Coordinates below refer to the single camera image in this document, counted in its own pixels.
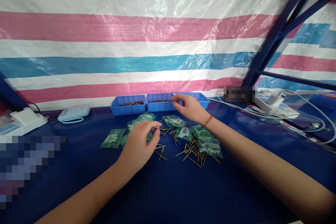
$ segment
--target blue plastic bin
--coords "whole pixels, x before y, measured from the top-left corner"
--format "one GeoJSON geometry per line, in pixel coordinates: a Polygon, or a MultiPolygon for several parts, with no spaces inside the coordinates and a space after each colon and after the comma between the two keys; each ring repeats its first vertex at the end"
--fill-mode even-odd
{"type": "Polygon", "coordinates": [[[202,93],[181,93],[181,94],[183,94],[183,95],[185,94],[185,95],[195,97],[204,109],[207,109],[207,107],[210,103],[208,98],[206,98],[202,93]]]}
{"type": "Polygon", "coordinates": [[[144,95],[136,95],[136,96],[117,96],[111,106],[110,109],[114,116],[124,116],[128,114],[142,114],[146,110],[146,97],[144,95]],[[131,102],[139,102],[143,101],[143,105],[131,105],[124,106],[124,103],[131,102]]]}
{"type": "Polygon", "coordinates": [[[160,103],[151,103],[154,100],[170,100],[173,96],[173,93],[161,93],[161,94],[147,94],[147,107],[148,111],[169,111],[176,110],[173,106],[173,102],[160,102],[160,103]]]}

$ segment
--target striped tarp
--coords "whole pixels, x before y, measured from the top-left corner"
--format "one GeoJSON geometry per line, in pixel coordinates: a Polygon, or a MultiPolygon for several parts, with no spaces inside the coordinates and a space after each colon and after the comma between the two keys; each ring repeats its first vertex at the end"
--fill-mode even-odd
{"type": "Polygon", "coordinates": [[[0,71],[43,110],[241,85],[288,0],[0,0],[0,71]]]}
{"type": "MultiPolygon", "coordinates": [[[[304,10],[317,0],[309,0],[304,10]]],[[[266,71],[336,84],[336,0],[331,1],[286,37],[266,71]]],[[[289,89],[300,93],[328,90],[271,77],[259,79],[258,87],[272,91],[289,89]]]]}

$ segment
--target red string bracelet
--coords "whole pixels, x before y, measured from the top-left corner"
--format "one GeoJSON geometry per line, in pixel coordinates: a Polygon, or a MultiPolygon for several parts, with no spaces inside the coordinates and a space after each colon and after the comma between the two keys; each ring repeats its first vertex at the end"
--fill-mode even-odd
{"type": "Polygon", "coordinates": [[[208,122],[211,120],[211,118],[212,118],[213,116],[210,116],[210,118],[207,120],[207,122],[204,124],[204,128],[205,128],[205,126],[208,124],[208,122]]]}

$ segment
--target white cable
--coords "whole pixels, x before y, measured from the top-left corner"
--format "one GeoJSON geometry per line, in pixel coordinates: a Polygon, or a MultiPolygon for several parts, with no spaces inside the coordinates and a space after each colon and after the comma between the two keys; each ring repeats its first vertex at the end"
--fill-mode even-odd
{"type": "MultiPolygon", "coordinates": [[[[291,90],[283,90],[279,95],[281,95],[283,92],[289,92],[289,93],[295,93],[295,92],[293,92],[293,91],[291,91],[291,90]]],[[[249,114],[252,114],[252,115],[255,115],[255,116],[257,116],[257,117],[261,117],[261,118],[266,118],[266,119],[273,119],[274,121],[277,121],[277,120],[282,120],[282,119],[288,119],[288,117],[289,116],[295,116],[295,115],[301,115],[301,116],[309,116],[309,117],[313,117],[313,118],[315,118],[315,119],[317,119],[317,120],[319,120],[320,122],[321,122],[321,124],[322,124],[322,126],[320,127],[320,128],[318,128],[318,129],[313,129],[313,130],[300,130],[300,129],[295,129],[295,128],[292,128],[292,127],[289,127],[289,126],[287,126],[287,125],[284,125],[284,124],[282,124],[283,126],[285,126],[285,127],[287,127],[287,128],[289,128],[289,129],[291,129],[291,130],[294,130],[294,131],[301,131],[301,132],[317,132],[317,131],[321,131],[321,130],[323,130],[325,127],[326,127],[326,124],[325,124],[325,122],[321,119],[321,118],[318,118],[318,117],[316,117],[316,116],[313,116],[313,115],[309,115],[309,114],[291,114],[291,115],[288,115],[288,116],[286,116],[286,117],[270,117],[270,116],[267,116],[267,115],[264,115],[264,114],[262,114],[262,113],[260,113],[260,112],[257,112],[257,111],[255,111],[255,112],[252,112],[252,111],[250,111],[250,110],[246,110],[246,109],[243,109],[243,108],[241,108],[241,107],[238,107],[238,106],[236,106],[236,105],[233,105],[233,104],[230,104],[230,103],[226,103],[226,102],[224,102],[224,101],[222,101],[222,99],[220,99],[220,97],[219,97],[219,93],[217,94],[217,97],[218,97],[218,99],[219,100],[215,100],[215,99],[211,99],[211,98],[209,98],[209,100],[212,100],[212,101],[215,101],[215,102],[219,102],[219,103],[223,103],[223,104],[225,104],[225,105],[228,105],[228,106],[230,106],[230,107],[234,107],[234,108],[237,108],[237,109],[240,109],[240,110],[243,110],[243,111],[245,111],[245,112],[247,112],[247,113],[249,113],[249,114]]]]}
{"type": "Polygon", "coordinates": [[[332,141],[334,141],[336,139],[336,126],[335,124],[330,120],[329,117],[327,117],[318,107],[316,107],[314,104],[312,104],[310,101],[308,101],[306,98],[303,98],[301,95],[299,94],[296,94],[298,96],[300,96],[303,100],[305,100],[307,103],[309,103],[310,105],[312,105],[314,108],[316,108],[317,111],[319,111],[330,123],[331,123],[331,126],[334,130],[334,136],[327,142],[322,142],[322,143],[319,143],[321,145],[323,144],[328,144],[328,143],[331,143],[332,141]]]}

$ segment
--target pixelated area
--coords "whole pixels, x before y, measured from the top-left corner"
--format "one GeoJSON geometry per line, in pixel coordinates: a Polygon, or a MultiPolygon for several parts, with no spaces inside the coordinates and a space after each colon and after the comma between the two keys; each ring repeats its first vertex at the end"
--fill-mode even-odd
{"type": "Polygon", "coordinates": [[[65,142],[65,136],[0,136],[1,215],[41,177],[65,142]]]}
{"type": "Polygon", "coordinates": [[[222,100],[224,102],[252,103],[255,101],[257,93],[254,86],[224,86],[222,100]]]}

